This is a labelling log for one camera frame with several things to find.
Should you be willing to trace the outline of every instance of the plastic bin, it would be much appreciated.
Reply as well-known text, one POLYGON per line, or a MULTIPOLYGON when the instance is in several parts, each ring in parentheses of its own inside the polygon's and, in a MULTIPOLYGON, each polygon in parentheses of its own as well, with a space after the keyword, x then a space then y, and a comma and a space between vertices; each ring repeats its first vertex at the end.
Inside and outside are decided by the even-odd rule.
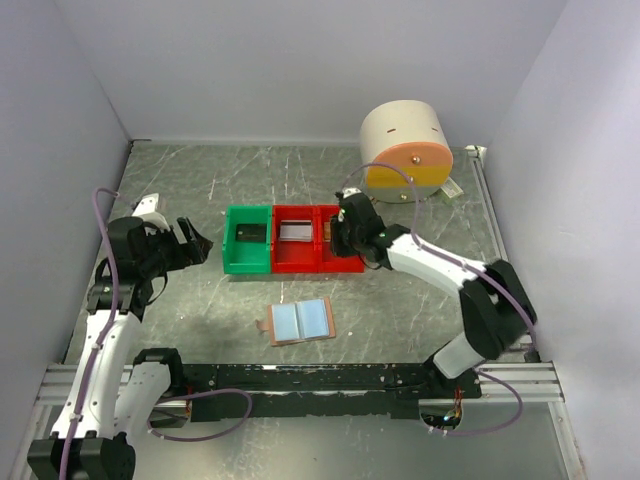
POLYGON ((224 273, 271 273, 270 205, 230 205, 222 244, 224 273), (238 225, 265 225, 264 241, 238 241, 238 225))
POLYGON ((312 205, 274 205, 271 226, 271 271, 273 273, 317 273, 320 245, 317 241, 317 209, 312 205), (309 221, 312 228, 310 242, 280 240, 284 220, 309 221))
POLYGON ((320 263, 318 272, 320 273, 362 273, 364 272, 364 263, 357 256, 341 258, 331 253, 331 242, 325 241, 324 225, 331 220, 333 215, 337 215, 340 207, 337 205, 317 205, 318 210, 318 227, 315 229, 316 238, 319 243, 320 263))

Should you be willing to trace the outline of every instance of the cylindrical container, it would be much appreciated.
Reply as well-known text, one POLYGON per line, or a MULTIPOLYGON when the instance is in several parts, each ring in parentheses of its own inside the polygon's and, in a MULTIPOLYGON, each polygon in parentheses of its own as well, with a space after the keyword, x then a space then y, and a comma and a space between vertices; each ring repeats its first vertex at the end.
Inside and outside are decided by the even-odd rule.
MULTIPOLYGON (((362 162, 389 163, 413 178, 420 198, 436 192, 451 173, 453 155, 436 112, 418 100, 397 100, 372 110, 360 129, 362 162)), ((413 201, 406 181, 388 168, 368 168, 367 193, 383 202, 413 201)))

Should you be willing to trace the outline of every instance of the yellow stripe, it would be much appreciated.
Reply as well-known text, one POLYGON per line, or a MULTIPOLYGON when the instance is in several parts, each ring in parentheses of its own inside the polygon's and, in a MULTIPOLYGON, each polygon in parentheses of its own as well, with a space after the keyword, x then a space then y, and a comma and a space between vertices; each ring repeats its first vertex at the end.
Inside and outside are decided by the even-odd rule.
MULTIPOLYGON (((424 165, 407 167, 403 171, 413 177, 413 182, 418 187, 440 186, 449 177, 451 165, 424 165)), ((407 185, 402 176, 388 168, 369 168, 367 173, 367 186, 375 188, 404 187, 407 185)))

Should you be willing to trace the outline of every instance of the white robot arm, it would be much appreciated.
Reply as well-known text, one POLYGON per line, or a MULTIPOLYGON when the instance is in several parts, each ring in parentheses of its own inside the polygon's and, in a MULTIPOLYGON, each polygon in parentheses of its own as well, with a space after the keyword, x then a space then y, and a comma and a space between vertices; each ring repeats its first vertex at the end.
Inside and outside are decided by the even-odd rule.
POLYGON ((527 332, 518 312, 478 274, 486 274, 498 282, 522 306, 532 323, 536 321, 533 306, 508 262, 497 260, 485 265, 419 237, 414 239, 409 229, 401 225, 386 227, 369 198, 357 188, 345 189, 337 196, 340 214, 331 223, 331 248, 335 255, 362 255, 370 262, 406 272, 460 299, 464 331, 425 363, 435 375, 455 379, 485 360, 497 359, 527 332))
POLYGON ((186 243, 179 243, 158 211, 159 203, 157 194, 148 195, 131 216, 109 223, 120 279, 118 313, 99 345, 97 339, 107 327, 113 295, 103 261, 88 294, 85 343, 71 392, 51 437, 34 441, 29 450, 28 462, 40 480, 58 479, 62 445, 73 420, 78 422, 67 478, 131 478, 134 447, 146 434, 147 420, 158 400, 167 392, 186 393, 182 362, 178 351, 171 348, 143 350, 134 361, 127 385, 119 392, 127 354, 138 336, 145 309, 154 300, 152 280, 164 277, 166 282, 168 272, 203 263, 213 245, 186 218, 178 219, 186 239, 186 243), (99 351, 91 365, 94 350, 99 351), (88 386, 78 395, 86 369, 90 369, 88 386), (78 398, 83 399, 81 408, 76 405, 78 398))

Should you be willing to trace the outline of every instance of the white cylinder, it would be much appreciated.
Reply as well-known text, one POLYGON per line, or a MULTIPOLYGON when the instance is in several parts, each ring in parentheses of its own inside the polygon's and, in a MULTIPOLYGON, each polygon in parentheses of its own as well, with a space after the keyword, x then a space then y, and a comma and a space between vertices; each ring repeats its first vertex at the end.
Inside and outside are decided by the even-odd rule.
POLYGON ((433 357, 435 366, 449 379, 459 377, 465 370, 484 360, 485 358, 469 345, 464 332, 442 347, 433 357))
MULTIPOLYGON (((412 177, 417 187, 432 191, 445 182, 453 166, 436 112, 418 100, 398 100, 372 110, 360 129, 360 153, 363 163, 391 164, 412 177)), ((369 168, 366 185, 376 191, 410 191, 400 175, 385 168, 369 168)))

